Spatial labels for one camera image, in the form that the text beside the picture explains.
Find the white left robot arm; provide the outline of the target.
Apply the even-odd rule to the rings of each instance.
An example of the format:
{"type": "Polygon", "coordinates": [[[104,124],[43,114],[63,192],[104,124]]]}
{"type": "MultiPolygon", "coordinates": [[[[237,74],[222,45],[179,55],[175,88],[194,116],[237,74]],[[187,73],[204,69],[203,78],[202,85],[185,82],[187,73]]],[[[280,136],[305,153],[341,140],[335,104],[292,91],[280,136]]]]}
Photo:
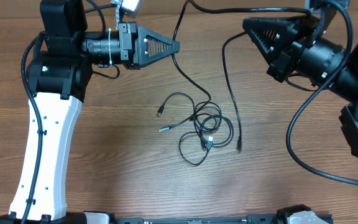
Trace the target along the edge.
{"type": "Polygon", "coordinates": [[[66,176],[71,139],[93,66],[137,70],[177,53],[180,44],[135,22],[138,1],[112,1],[114,29],[88,31],[79,0],[42,1],[44,29],[29,44],[21,74],[29,133],[19,185],[0,223],[114,223],[112,213],[69,212],[66,176]]]}

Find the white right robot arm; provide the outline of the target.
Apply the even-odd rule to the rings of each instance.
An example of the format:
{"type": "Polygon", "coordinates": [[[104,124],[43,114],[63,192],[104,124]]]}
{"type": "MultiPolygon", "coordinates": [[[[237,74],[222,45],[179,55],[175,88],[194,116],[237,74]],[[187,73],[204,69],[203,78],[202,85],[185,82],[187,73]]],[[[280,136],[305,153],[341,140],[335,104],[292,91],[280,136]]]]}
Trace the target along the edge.
{"type": "MultiPolygon", "coordinates": [[[[251,17],[242,26],[269,65],[267,73],[282,83],[290,76],[309,78],[318,88],[307,99],[323,90],[329,90],[348,104],[343,107],[339,120],[341,131],[358,159],[358,43],[355,47],[342,47],[322,37],[331,18],[295,16],[287,18],[251,17]]],[[[297,157],[290,146],[291,131],[306,108],[303,104],[290,121],[286,145],[292,158],[304,169],[322,177],[358,185],[358,180],[335,176],[312,168],[297,157]]]]}

